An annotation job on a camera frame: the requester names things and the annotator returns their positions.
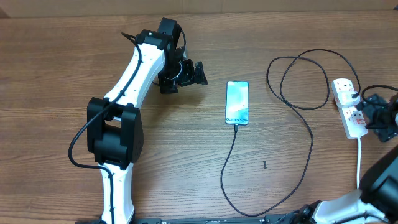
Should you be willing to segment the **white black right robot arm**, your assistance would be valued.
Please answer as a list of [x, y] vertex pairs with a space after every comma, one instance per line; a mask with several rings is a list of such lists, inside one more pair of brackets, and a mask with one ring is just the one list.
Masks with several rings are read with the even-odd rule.
[[[385, 106], [384, 100], [372, 95], [360, 102], [371, 125], [376, 125], [382, 140], [383, 128], [397, 127], [397, 95]], [[291, 223], [395, 223], [397, 222], [397, 148], [391, 149], [363, 175], [359, 189], [338, 199], [304, 205], [291, 216]]]

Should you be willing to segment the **Samsung Galaxy smartphone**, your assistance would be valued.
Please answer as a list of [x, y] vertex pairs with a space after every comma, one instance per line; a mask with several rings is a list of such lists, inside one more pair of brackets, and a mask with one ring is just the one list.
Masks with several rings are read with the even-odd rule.
[[226, 84], [225, 123], [245, 126], [248, 124], [249, 83], [228, 81]]

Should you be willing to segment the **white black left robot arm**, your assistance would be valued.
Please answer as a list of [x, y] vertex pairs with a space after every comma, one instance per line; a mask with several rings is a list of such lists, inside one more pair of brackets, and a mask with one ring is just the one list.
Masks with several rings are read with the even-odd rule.
[[180, 24], [162, 18], [157, 30], [123, 36], [134, 44], [121, 78], [103, 98], [92, 97], [87, 122], [68, 148], [70, 162], [98, 169], [103, 180], [104, 208], [97, 223], [134, 223], [132, 170], [144, 146], [141, 106], [151, 85], [161, 94], [174, 94], [192, 84], [207, 85], [203, 64], [178, 46], [185, 33]]

